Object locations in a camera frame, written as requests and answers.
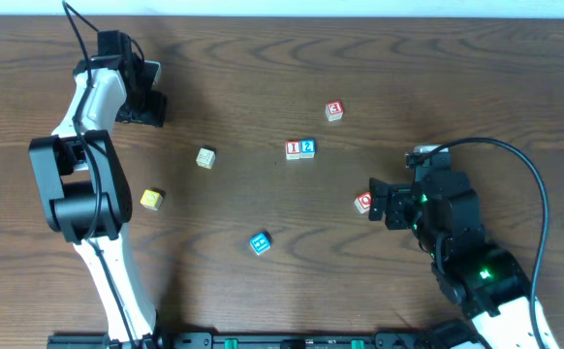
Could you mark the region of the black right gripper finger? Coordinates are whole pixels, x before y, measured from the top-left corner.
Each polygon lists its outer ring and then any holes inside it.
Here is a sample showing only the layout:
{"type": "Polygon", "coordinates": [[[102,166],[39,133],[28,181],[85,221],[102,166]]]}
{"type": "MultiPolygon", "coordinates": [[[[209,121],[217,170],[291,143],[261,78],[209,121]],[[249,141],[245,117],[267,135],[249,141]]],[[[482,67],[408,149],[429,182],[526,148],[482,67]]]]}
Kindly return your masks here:
{"type": "Polygon", "coordinates": [[[410,184],[393,184],[389,187],[385,209],[385,224],[388,229],[410,229],[411,209],[414,196],[410,184]]]}
{"type": "Polygon", "coordinates": [[[368,219],[370,221],[381,221],[388,209],[390,186],[382,180],[371,177],[368,181],[368,187],[371,198],[368,219]]]}

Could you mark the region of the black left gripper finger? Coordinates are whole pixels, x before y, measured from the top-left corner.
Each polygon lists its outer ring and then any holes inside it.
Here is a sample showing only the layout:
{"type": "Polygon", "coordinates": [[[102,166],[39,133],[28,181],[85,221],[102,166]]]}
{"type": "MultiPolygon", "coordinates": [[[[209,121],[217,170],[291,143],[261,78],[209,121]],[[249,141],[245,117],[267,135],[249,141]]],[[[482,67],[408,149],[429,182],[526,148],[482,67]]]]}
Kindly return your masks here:
{"type": "Polygon", "coordinates": [[[144,123],[162,128],[166,119],[167,96],[160,91],[151,90],[145,97],[144,123]]]}
{"type": "Polygon", "coordinates": [[[121,108],[116,114],[115,121],[118,123],[145,123],[142,111],[129,108],[121,108]]]}

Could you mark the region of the blue number 2 block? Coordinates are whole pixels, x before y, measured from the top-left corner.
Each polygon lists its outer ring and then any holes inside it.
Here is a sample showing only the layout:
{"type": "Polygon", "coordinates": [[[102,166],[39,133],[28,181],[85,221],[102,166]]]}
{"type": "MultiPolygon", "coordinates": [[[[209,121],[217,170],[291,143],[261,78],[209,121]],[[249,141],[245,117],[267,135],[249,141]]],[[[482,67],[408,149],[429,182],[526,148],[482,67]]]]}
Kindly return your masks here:
{"type": "Polygon", "coordinates": [[[300,145],[300,157],[301,158],[314,158],[316,154],[316,143],[314,140],[301,140],[300,145]]]}

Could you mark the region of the red letter I block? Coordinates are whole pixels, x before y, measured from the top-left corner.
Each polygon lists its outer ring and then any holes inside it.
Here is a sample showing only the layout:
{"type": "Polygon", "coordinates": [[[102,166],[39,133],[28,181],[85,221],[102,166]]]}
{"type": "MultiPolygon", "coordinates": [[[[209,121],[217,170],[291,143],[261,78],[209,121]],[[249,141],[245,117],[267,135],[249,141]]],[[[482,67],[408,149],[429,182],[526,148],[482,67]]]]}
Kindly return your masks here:
{"type": "Polygon", "coordinates": [[[286,141],[285,153],[287,160],[297,160],[301,158],[300,141],[286,141]]]}

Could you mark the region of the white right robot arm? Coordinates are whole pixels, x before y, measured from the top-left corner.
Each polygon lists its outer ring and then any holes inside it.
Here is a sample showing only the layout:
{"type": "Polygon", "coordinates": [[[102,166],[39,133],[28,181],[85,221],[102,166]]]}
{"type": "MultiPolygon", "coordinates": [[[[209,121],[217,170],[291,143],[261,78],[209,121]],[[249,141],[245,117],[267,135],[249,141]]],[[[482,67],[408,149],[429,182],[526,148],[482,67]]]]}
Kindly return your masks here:
{"type": "Polygon", "coordinates": [[[409,184],[369,180],[368,217],[409,230],[431,256],[441,292],[492,348],[554,348],[543,309],[530,317],[531,282],[512,253],[486,238],[480,201],[466,173],[440,151],[421,162],[408,155],[409,184]]]}

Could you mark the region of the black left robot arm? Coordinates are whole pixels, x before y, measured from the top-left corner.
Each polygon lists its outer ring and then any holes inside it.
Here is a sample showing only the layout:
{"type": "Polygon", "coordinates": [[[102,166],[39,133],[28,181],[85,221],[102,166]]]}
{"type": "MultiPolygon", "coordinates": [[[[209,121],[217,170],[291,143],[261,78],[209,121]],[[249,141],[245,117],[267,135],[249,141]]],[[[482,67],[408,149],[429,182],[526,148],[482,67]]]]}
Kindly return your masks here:
{"type": "Polygon", "coordinates": [[[135,40],[118,30],[97,34],[97,54],[74,70],[77,85],[52,134],[29,144],[49,227],[85,262],[108,319],[104,334],[54,334],[50,348],[171,348],[159,328],[129,243],[131,190],[111,141],[116,123],[160,127],[167,98],[161,75],[135,40]]]}

